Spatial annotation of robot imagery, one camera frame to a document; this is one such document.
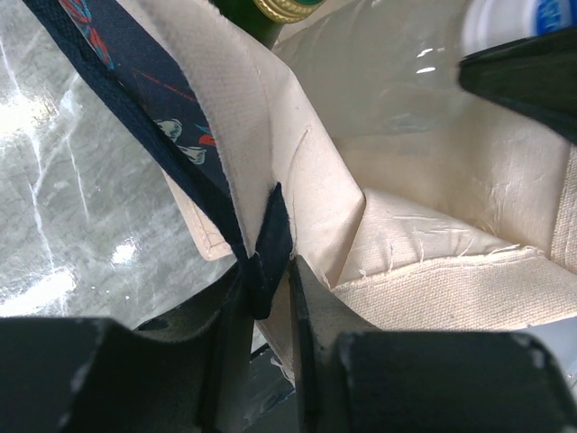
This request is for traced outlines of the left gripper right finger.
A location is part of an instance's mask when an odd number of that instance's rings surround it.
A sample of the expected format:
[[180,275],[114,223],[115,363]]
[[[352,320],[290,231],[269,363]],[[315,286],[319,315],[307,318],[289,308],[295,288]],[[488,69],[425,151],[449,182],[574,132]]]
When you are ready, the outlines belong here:
[[382,331],[289,266],[302,432],[573,432],[553,354],[510,332]]

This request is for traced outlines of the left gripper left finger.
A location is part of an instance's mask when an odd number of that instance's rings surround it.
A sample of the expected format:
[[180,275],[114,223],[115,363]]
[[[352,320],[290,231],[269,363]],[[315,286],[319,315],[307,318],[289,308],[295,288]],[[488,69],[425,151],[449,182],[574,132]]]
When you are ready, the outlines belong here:
[[237,267],[136,329],[1,322],[4,432],[239,432],[252,320]]

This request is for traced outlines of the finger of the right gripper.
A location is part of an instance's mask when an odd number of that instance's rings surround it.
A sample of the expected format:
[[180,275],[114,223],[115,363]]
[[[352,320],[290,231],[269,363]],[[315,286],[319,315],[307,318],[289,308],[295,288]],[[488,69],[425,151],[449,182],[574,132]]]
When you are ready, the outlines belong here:
[[576,143],[576,29],[512,41],[459,63],[459,86]]

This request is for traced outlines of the beige canvas tote bag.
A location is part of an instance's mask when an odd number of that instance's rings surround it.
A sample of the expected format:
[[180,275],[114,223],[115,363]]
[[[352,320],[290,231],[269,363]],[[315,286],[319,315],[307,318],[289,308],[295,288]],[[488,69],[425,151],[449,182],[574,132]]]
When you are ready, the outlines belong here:
[[[289,68],[204,1],[35,1],[77,72],[161,166],[219,256],[302,255],[387,330],[541,337],[576,377],[576,149],[487,104],[423,137],[338,139]],[[215,138],[215,187],[87,39],[134,25],[175,67]]]

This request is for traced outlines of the clear blue cap bottle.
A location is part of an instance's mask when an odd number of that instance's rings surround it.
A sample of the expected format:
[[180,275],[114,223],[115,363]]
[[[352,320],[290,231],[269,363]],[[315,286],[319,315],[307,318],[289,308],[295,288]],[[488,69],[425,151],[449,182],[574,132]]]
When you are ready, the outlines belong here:
[[332,136],[422,133],[468,102],[462,58],[575,24],[573,1],[353,1],[275,51]]

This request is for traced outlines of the green glass bottle near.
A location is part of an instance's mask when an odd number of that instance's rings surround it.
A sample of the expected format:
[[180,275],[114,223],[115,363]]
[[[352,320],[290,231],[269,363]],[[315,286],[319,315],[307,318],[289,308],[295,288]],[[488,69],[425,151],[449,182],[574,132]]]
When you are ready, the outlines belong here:
[[324,1],[211,0],[210,3],[230,22],[270,49],[283,26],[305,20]]

